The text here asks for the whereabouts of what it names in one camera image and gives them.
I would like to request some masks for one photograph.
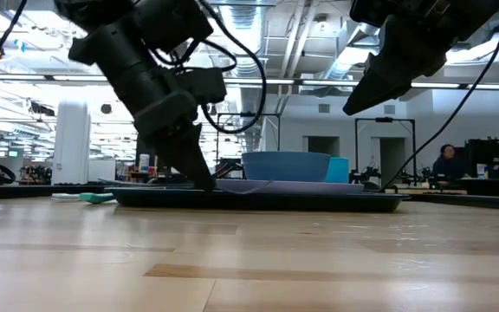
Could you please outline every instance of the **cloth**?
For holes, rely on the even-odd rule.
[[[432,165],[432,173],[443,174],[449,179],[460,179],[467,173],[467,169],[465,162],[459,158],[445,159],[440,156]]]

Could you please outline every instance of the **blue bowl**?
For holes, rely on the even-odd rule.
[[[350,162],[348,159],[340,157],[332,157],[328,165],[327,182],[331,183],[348,183],[350,171]]]
[[[265,181],[325,182],[330,155],[301,152],[242,154],[246,178]]]

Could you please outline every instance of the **desk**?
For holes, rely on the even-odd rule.
[[[406,195],[418,195],[418,194],[460,194],[467,195],[467,191],[465,190],[432,190],[432,189],[418,189],[418,188],[409,188],[403,189],[399,188],[398,191],[394,189],[386,189],[386,194],[406,194]]]
[[[499,211],[0,200],[0,311],[499,311]]]

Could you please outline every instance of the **person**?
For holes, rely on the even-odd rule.
[[[445,144],[440,148],[440,157],[432,165],[432,174],[443,174],[447,179],[467,177],[465,162],[456,158],[456,150],[452,144]]]

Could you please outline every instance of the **metal frame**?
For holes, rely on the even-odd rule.
[[[0,81],[22,81],[36,84],[57,84],[61,86],[108,86],[104,75],[36,75],[0,74]],[[268,86],[306,87],[355,87],[360,81],[303,80],[287,78],[267,79]],[[261,78],[224,78],[224,84],[235,86],[261,86]],[[412,88],[428,90],[469,90],[470,82],[412,82]],[[479,83],[476,90],[499,91],[499,83]]]
[[[393,123],[394,121],[407,121],[412,124],[412,149],[413,149],[413,183],[417,184],[417,141],[415,137],[415,120],[398,118],[356,118],[355,126],[355,170],[360,171],[360,141],[358,125],[360,121],[374,121],[376,123]]]
[[[217,124],[220,125],[221,117],[223,116],[239,116],[239,117],[254,117],[256,114],[255,113],[218,113],[217,114]],[[277,141],[276,141],[276,150],[280,151],[281,150],[281,115],[280,114],[262,114],[262,117],[270,117],[274,116],[278,119],[278,135],[277,135]],[[215,151],[215,161],[218,164],[218,148],[219,148],[219,143],[220,143],[220,132],[217,131],[217,150]]]

